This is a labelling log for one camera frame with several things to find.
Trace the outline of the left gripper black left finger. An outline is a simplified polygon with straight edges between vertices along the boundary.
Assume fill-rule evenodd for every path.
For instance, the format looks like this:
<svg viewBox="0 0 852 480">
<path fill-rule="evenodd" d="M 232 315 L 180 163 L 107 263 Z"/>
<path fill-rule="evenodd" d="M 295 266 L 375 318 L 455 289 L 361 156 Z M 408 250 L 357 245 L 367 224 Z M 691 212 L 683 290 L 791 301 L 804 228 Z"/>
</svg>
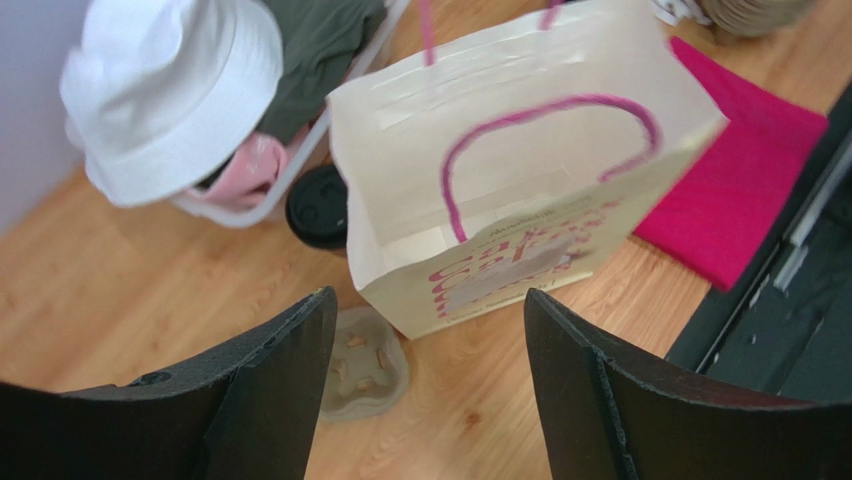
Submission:
<svg viewBox="0 0 852 480">
<path fill-rule="evenodd" d="M 324 287 L 125 386 L 3 383 L 5 479 L 301 479 L 335 337 Z"/>
</svg>

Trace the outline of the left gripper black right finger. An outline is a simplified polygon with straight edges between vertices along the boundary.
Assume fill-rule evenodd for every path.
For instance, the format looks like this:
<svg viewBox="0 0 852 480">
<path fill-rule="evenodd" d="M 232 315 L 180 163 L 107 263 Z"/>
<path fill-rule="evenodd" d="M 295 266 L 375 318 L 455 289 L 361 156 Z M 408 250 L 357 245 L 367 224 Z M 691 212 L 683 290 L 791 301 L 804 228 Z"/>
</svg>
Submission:
<svg viewBox="0 0 852 480">
<path fill-rule="evenodd" d="M 556 479 L 847 479 L 851 407 L 766 394 L 671 364 L 547 293 L 526 345 Z"/>
</svg>

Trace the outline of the black coffee cup lid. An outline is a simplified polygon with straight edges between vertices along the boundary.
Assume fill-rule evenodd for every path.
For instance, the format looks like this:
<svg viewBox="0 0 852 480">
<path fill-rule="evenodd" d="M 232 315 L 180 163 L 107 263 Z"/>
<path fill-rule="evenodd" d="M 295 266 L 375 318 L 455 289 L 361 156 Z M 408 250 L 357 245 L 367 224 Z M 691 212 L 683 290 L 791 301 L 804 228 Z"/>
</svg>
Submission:
<svg viewBox="0 0 852 480">
<path fill-rule="evenodd" d="M 347 198 L 348 188 L 333 164 L 311 169 L 289 190 L 285 203 L 288 226 L 311 248 L 346 247 Z"/>
</svg>

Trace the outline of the brown paper coffee cup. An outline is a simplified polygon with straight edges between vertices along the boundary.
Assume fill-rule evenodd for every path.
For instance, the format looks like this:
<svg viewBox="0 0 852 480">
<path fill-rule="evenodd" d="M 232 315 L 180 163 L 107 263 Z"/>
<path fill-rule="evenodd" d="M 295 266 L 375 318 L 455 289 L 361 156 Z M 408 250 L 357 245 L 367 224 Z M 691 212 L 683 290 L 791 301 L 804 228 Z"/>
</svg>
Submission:
<svg viewBox="0 0 852 480">
<path fill-rule="evenodd" d="M 327 248 L 326 252 L 341 258 L 348 257 L 347 249 L 345 246 L 333 246 L 332 248 Z"/>
</svg>

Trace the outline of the pink and cream paper bag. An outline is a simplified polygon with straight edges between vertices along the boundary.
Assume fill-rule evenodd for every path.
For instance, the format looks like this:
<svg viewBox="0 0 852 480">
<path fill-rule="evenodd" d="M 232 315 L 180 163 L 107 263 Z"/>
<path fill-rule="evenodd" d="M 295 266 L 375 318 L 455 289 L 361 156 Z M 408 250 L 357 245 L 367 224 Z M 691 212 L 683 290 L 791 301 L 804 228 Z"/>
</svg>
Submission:
<svg viewBox="0 0 852 480">
<path fill-rule="evenodd" d="M 410 339 L 590 276 L 727 123 L 644 1 L 555 3 L 327 102 L 354 286 Z"/>
</svg>

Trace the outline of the single cardboard cup carrier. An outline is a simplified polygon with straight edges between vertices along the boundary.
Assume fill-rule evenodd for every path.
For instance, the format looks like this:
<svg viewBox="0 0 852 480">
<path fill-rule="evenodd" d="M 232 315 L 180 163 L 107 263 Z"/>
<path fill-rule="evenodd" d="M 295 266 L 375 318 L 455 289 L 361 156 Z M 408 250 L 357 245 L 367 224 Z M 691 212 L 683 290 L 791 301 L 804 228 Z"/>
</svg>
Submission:
<svg viewBox="0 0 852 480">
<path fill-rule="evenodd" d="M 320 408 L 327 422 L 381 415 L 405 393 L 409 365 L 395 329 L 371 307 L 342 310 Z"/>
</svg>

